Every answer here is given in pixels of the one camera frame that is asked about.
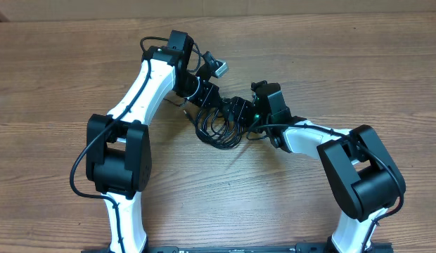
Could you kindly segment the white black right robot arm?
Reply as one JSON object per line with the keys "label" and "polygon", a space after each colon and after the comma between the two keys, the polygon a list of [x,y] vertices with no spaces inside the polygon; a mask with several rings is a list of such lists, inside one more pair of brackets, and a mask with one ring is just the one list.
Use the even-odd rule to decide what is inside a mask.
{"label": "white black right robot arm", "polygon": [[391,252],[389,244],[371,241],[381,219],[404,204],[406,184],[376,131],[369,125],[333,129],[293,116],[277,83],[251,86],[251,101],[223,100],[224,116],[246,134],[259,133],[275,148],[321,162],[342,213],[322,252]]}

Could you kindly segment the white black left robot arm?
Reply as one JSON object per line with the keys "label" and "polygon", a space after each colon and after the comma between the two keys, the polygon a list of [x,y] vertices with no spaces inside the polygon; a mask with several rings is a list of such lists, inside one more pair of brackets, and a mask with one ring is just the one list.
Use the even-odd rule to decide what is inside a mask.
{"label": "white black left robot arm", "polygon": [[106,252],[146,252],[141,194],[152,168],[148,126],[162,100],[175,91],[198,106],[213,105],[218,89],[209,82],[228,70],[209,51],[200,53],[185,32],[173,30],[163,46],[142,49],[138,77],[106,115],[93,114],[86,127],[86,177],[94,198],[108,210],[112,240]]}

